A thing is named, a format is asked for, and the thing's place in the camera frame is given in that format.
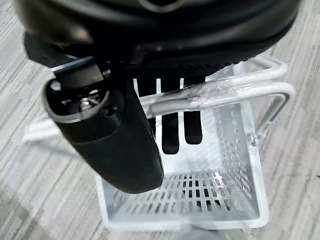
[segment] metal handle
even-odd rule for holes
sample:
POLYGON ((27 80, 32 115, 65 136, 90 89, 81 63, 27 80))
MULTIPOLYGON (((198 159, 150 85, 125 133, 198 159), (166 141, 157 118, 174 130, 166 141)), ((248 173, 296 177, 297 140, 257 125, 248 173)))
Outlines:
POLYGON ((284 106, 294 100, 295 95, 295 89, 286 82, 267 80, 238 84, 227 79, 207 81, 178 91, 141 97, 140 102, 147 118, 154 118, 159 115, 207 110, 273 96, 273 103, 256 129, 256 134, 263 139, 272 122, 284 106))

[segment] white plastic basket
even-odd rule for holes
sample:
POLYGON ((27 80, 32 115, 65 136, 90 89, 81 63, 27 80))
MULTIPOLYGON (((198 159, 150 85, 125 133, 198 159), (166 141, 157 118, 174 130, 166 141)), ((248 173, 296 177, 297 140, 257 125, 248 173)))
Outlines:
MULTIPOLYGON (((165 176, 162 186, 149 192, 124 193, 96 177, 101 215, 108 229, 248 229, 268 222, 258 140, 295 98, 295 91, 287 83, 273 81, 286 73, 284 63, 262 56, 251 62, 263 70, 247 73, 240 63, 224 68, 205 83, 140 98, 146 116, 157 116, 158 146, 162 145, 161 115, 179 112, 179 152, 166 155, 159 147, 165 176), (266 96, 273 96, 274 101, 255 130, 249 101, 266 96), (182 111, 199 110, 202 142, 189 145, 182 111)), ((59 134, 55 124, 43 116, 29 127, 24 141, 45 147, 42 140, 59 134)))

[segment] black fabric strip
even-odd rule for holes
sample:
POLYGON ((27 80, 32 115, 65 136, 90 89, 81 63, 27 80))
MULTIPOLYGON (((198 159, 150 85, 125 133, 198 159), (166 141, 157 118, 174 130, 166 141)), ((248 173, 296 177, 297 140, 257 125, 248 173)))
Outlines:
MULTIPOLYGON (((184 78, 184 87, 200 84, 205 81, 205 77, 187 77, 184 78)), ((202 127, 199 111, 191 111, 183 113, 184 121, 184 137, 187 144, 197 145, 202 142, 202 127)))
MULTIPOLYGON (((167 93, 180 89, 180 78, 161 78, 161 92, 167 93)), ((162 116, 162 150, 173 155, 179 151, 178 113, 162 116)))

